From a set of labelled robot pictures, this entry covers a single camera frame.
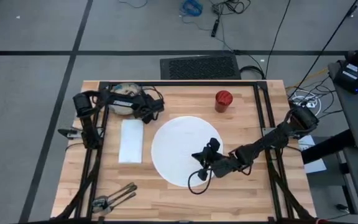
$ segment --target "blue cable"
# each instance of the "blue cable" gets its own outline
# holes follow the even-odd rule
[[[203,5],[197,0],[186,0],[180,10],[186,16],[200,16],[203,12]]]

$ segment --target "white cable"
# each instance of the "white cable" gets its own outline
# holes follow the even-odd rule
[[[311,96],[298,96],[296,93],[298,91],[301,91],[301,92],[305,92],[307,93],[308,95],[311,95]],[[295,100],[300,100],[300,102],[302,102],[303,100],[309,100],[309,99],[314,99],[314,104],[319,104],[319,108],[318,108],[318,111],[316,112],[316,114],[314,114],[315,116],[317,116],[320,111],[321,111],[321,108],[322,108],[322,105],[321,105],[321,100],[320,100],[320,97],[316,96],[314,93],[312,93],[311,91],[305,91],[305,90],[297,90],[296,92],[294,92],[294,97],[292,98],[292,101],[295,101]]]

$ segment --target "white label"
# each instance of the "white label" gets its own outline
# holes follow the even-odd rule
[[[120,105],[120,106],[132,106],[133,103],[128,103],[124,101],[114,100],[114,105]]]
[[[357,68],[356,66],[352,65],[352,64],[347,64],[347,65],[346,65],[346,68],[351,69],[351,70],[353,70],[353,71],[355,71],[355,72],[358,71],[358,68]]]
[[[355,80],[357,79],[357,77],[355,77],[354,75],[350,74],[349,72],[343,71],[342,73],[347,75],[348,77],[351,77],[351,78],[355,79]]]

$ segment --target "floor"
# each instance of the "floor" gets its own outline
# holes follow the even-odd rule
[[[134,9],[112,0],[0,0],[0,223],[18,222],[40,154],[46,158],[45,168],[29,220],[49,218],[67,145],[56,129],[71,125],[71,98],[83,80],[158,80],[161,58],[222,49],[209,32],[182,23],[181,2],[149,0]],[[203,14],[184,19],[211,27],[215,16],[210,3],[200,2]],[[352,0],[292,1],[270,58],[268,78],[284,80],[286,86],[299,82],[351,4]],[[286,5],[287,0],[252,1],[245,13],[225,17],[227,45],[249,50],[265,70]],[[343,51],[355,49],[358,10],[345,20],[312,73],[341,59]],[[254,64],[246,55],[237,56],[237,61],[240,67]],[[242,79],[256,78],[242,74]],[[329,80],[326,86],[333,87]],[[323,106],[330,101],[325,96]],[[336,99],[330,110],[339,109]],[[331,136],[345,129],[344,115],[337,113],[323,118],[313,135]],[[312,186],[312,194],[319,217],[341,214],[333,209],[343,203],[337,190]]]

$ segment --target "table frame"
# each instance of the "table frame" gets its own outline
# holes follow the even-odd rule
[[[120,83],[122,83],[122,82],[103,82],[103,81],[101,81],[101,82],[99,82],[99,90],[101,90],[101,89],[111,90],[114,85],[118,85]],[[254,81],[254,82],[253,81],[251,81],[251,82],[217,81],[217,82],[212,82],[212,81],[200,80],[197,82],[194,82],[194,81],[177,81],[177,82],[175,82],[175,81],[174,82],[142,81],[142,82],[135,82],[135,83],[138,85],[145,85],[145,86],[251,86],[254,89],[255,104],[257,107],[257,111],[258,111],[258,119],[259,119],[261,134],[264,135],[263,134],[264,128],[274,128],[275,127],[272,105],[271,105],[270,97],[269,97],[269,90],[267,87],[267,82],[265,82],[265,81],[261,81],[261,82],[260,81]],[[265,101],[266,110],[267,110],[269,127],[266,127],[266,124],[265,124],[259,90],[262,90],[263,95],[264,95],[264,101]],[[104,112],[102,115],[102,123],[101,123],[101,127],[103,129],[106,129],[106,125],[107,125],[107,121],[108,121],[108,114],[109,114],[109,107],[105,106]],[[93,118],[94,127],[96,127],[96,125],[98,123],[98,119],[99,119],[99,113],[95,114],[95,116]],[[89,185],[91,185],[91,189],[90,189],[90,193],[89,193],[89,200],[88,200],[88,205],[86,208],[85,218],[91,219],[91,217],[92,217],[92,205],[91,204],[92,204],[92,201],[94,200],[95,195],[96,195],[98,176],[99,176],[99,170],[100,170],[100,162],[101,162],[101,156],[102,156],[102,151],[103,151],[104,135],[102,136],[102,139],[103,139],[102,144],[99,148],[86,149],[85,161],[84,161],[83,171],[82,171],[82,175],[81,175],[80,189],[78,190],[77,194],[74,196],[73,200],[69,204],[69,206],[74,206],[74,208],[75,208],[74,218],[78,219],[78,220],[82,219],[81,209],[83,207],[83,196],[84,196],[86,190],[88,189]],[[92,153],[94,150],[96,151],[96,157],[94,160],[93,168],[90,171],[91,158],[92,158]],[[275,149],[275,155],[277,157],[278,173],[280,174],[280,177],[283,179],[285,186],[288,187],[283,160],[282,160],[282,157],[280,156],[280,151],[278,149]],[[270,149],[265,150],[265,158],[266,158],[266,162],[267,162],[267,168],[268,168],[267,170],[268,170],[270,188],[272,190],[272,199],[273,199],[273,206],[275,209],[276,219],[281,219],[283,217],[283,215],[282,215],[282,211],[281,211],[277,186],[273,179],[274,165],[273,165],[273,160],[272,160],[272,157],[270,154]],[[285,198],[285,206],[287,209],[288,218],[294,218],[292,206],[286,198]],[[102,221],[102,223],[121,223],[122,222],[122,221],[103,221],[103,220],[100,220],[100,221]],[[139,222],[138,221],[130,221],[130,222],[131,223],[144,223],[142,221],[139,221]],[[271,222],[274,222],[274,219],[272,217],[269,217],[269,221],[267,221],[267,222],[242,222],[242,223],[271,223]],[[156,223],[173,223],[173,222],[156,222]]]

